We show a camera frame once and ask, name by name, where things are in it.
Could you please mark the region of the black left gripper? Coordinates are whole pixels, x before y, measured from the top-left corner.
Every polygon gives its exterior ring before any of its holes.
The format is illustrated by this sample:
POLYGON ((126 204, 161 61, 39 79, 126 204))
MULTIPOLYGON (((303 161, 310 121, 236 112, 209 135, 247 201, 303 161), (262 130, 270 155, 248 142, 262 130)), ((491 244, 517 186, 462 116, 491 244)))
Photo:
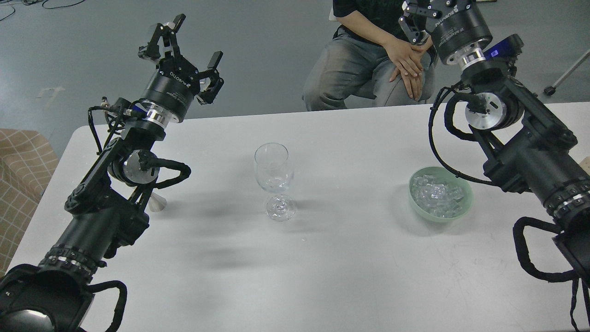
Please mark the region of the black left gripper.
POLYGON ((156 71, 150 78, 139 102, 154 104, 171 113, 171 121, 181 123, 193 102, 195 95, 201 105, 213 104, 224 80, 218 65, 223 58, 223 51, 215 51, 206 70, 198 74, 199 80, 208 80, 200 91, 195 75, 197 68, 181 56, 177 44, 177 32, 186 19, 184 13, 177 15, 166 24, 156 23, 153 34, 145 46, 138 49, 138 57, 156 63, 156 71))

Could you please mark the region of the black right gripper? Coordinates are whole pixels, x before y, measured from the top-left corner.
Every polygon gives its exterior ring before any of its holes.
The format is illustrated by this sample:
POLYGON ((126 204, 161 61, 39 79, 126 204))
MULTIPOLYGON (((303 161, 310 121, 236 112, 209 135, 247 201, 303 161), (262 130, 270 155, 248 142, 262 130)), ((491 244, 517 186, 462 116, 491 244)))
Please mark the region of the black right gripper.
POLYGON ((432 37, 444 65, 459 61, 464 48, 485 48, 493 36, 474 0, 405 0, 399 18, 402 31, 416 46, 432 37))

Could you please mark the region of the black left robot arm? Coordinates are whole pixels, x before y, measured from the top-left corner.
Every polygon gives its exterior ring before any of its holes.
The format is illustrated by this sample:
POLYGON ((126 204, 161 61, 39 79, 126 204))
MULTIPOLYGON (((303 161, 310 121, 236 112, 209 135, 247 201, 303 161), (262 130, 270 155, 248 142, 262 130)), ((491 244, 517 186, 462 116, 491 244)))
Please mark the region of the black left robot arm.
POLYGON ((118 99, 88 109, 88 123, 98 157, 65 202, 72 220, 56 244, 36 266, 21 264, 1 279, 3 332, 81 332, 95 294, 117 289, 108 332, 122 323, 127 287, 121 281, 92 284, 118 248, 128 246, 149 227, 145 212, 155 189, 176 185, 190 176, 190 167, 152 153, 165 138, 170 122, 181 123, 193 101, 213 103, 224 80, 218 71, 223 56, 213 53, 198 70, 177 44, 186 16, 156 24, 138 56, 156 70, 136 101, 118 99))

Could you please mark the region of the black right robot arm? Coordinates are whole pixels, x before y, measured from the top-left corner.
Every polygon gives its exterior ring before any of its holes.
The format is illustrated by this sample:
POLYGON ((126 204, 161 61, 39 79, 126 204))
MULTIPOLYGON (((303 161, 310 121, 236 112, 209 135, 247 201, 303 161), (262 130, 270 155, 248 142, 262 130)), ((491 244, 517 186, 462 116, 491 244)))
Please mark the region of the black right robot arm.
POLYGON ((523 41, 512 34, 497 44, 474 0, 407 0, 399 19, 402 31, 415 46, 431 40, 445 65, 459 65, 460 81, 441 88, 429 117, 429 143, 440 164, 457 178, 499 187, 504 192, 531 192, 552 222, 521 217, 513 227, 521 267, 547 282, 571 282, 571 310, 579 291, 589 307, 589 175, 569 155, 577 137, 521 82, 516 60, 523 41), (485 180, 468 176, 440 157, 433 124, 446 100, 444 125, 449 133, 476 142, 487 161, 485 180), (544 273, 531 262, 525 227, 553 233, 553 242, 571 270, 544 273))

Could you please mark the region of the person's left hand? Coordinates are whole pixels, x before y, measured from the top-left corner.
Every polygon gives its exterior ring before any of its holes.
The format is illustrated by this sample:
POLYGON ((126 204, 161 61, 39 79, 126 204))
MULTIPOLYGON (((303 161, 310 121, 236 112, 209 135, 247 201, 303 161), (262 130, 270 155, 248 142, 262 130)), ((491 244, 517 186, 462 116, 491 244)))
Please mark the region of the person's left hand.
POLYGON ((385 49, 390 61, 395 65, 390 81, 402 77, 418 77, 422 74, 421 57, 406 41, 395 36, 386 36, 379 44, 385 49))

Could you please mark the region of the person's right hand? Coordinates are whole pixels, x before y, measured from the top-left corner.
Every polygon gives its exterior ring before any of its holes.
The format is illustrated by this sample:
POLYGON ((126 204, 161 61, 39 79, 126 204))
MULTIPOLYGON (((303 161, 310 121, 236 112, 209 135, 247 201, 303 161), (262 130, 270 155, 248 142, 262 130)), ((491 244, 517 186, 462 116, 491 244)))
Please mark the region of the person's right hand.
MULTIPOLYGON (((427 51, 428 49, 430 49, 433 46, 433 42, 432 42, 432 37, 429 36, 429 38, 426 40, 426 44, 422 45, 422 46, 416 46, 411 44, 411 47, 414 51, 417 51, 422 58, 424 57, 424 55, 427 55, 427 51)), ((401 75, 399 75, 398 77, 394 78, 394 80, 390 81, 391 83, 394 82, 397 78, 401 79, 402 85, 404 86, 407 95, 415 100, 418 101, 419 98, 422 95, 422 85, 424 83, 424 79, 425 79, 425 74, 424 74, 424 66, 422 65, 422 74, 421 76, 418 77, 402 77, 401 75)))

